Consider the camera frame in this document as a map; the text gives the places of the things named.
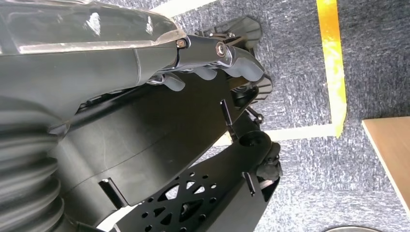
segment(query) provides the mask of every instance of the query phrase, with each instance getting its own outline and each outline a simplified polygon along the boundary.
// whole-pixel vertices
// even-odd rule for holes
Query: yellow tape line
[[[330,116],[335,127],[335,136],[339,137],[343,131],[347,104],[337,0],[317,0],[316,2],[329,91]]]

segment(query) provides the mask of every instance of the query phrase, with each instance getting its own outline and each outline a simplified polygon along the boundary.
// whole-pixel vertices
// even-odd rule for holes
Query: hex bolt head
[[[187,46],[187,42],[185,40],[181,39],[181,40],[176,41],[177,48],[184,48],[186,46]]]
[[[226,55],[226,46],[225,46],[225,44],[222,43],[222,42],[217,42],[216,51],[217,51],[217,55],[219,57],[225,57],[225,55]]]

